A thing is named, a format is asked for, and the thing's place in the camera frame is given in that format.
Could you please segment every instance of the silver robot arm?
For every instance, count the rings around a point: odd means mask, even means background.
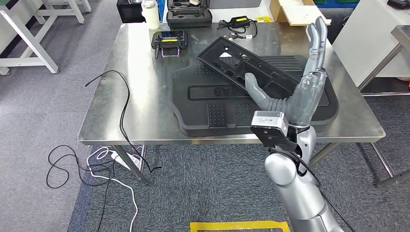
[[[272,99],[259,88],[255,76],[245,75],[246,90],[262,111],[256,111],[251,129],[271,154],[265,160],[294,232],[343,232],[316,186],[308,163],[316,142],[310,121],[323,93],[327,28],[321,17],[307,27],[309,58],[292,96]]]

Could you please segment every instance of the robotic finger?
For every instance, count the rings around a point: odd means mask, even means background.
[[[322,69],[324,64],[324,54],[326,50],[327,26],[322,17],[318,17],[316,19],[315,25],[320,39],[318,52],[318,69]]]
[[[319,59],[318,59],[318,53],[319,53],[319,47],[320,47],[320,38],[319,38],[319,32],[316,29],[315,24],[311,23],[309,26],[306,28],[307,32],[307,37],[309,38],[310,41],[310,47],[309,47],[309,57],[305,66],[305,70],[303,72],[303,76],[307,76],[309,72],[314,72],[318,69],[319,65]]]

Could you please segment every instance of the black plastic case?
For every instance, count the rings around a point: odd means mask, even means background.
[[[189,1],[168,0],[166,19],[170,28],[210,27],[212,24],[206,0],[200,0],[197,6],[190,5]]]
[[[234,63],[227,63],[221,59],[224,53],[231,55]],[[245,73],[248,72],[257,77],[259,87],[273,98],[281,99],[291,96],[295,86],[299,83],[275,65],[222,36],[203,50],[198,55],[198,59],[239,86],[244,92],[246,92]]]
[[[298,82],[307,59],[303,56],[261,57]],[[222,59],[233,64],[232,57]],[[274,93],[277,87],[270,87]],[[217,136],[252,133],[249,126],[255,110],[260,110],[241,87],[223,78],[198,59],[191,59],[186,68],[173,73],[172,109],[181,130],[187,136]],[[329,79],[313,115],[311,125],[325,131],[335,120],[338,102]]]

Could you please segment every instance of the yellow tape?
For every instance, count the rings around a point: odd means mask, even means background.
[[[240,21],[245,21],[246,20],[246,18],[239,18],[239,19],[237,19],[236,21],[237,22],[240,22]]]
[[[198,231],[229,231],[252,229],[282,229],[290,232],[286,221],[229,221],[229,222],[191,222],[190,232]]]

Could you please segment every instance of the metal table top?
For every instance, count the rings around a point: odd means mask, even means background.
[[[189,58],[196,55],[228,30],[210,28],[185,29],[189,47],[179,58],[154,58],[150,42],[155,31],[146,24],[121,26],[105,70],[122,72],[130,85],[131,99],[124,118],[124,128],[137,144],[242,144],[260,143],[254,134],[187,137],[171,110],[171,74],[187,67]],[[166,24],[161,30],[168,30]],[[290,27],[287,23],[259,23],[258,36],[236,43],[259,56],[303,55],[308,53],[308,39],[304,27]],[[337,99],[339,114],[328,131],[317,134],[318,143],[375,142],[385,136],[361,93],[334,53],[326,46],[327,69]],[[101,78],[78,139],[86,145],[126,145],[119,130],[119,119],[127,97],[121,78],[110,73]]]

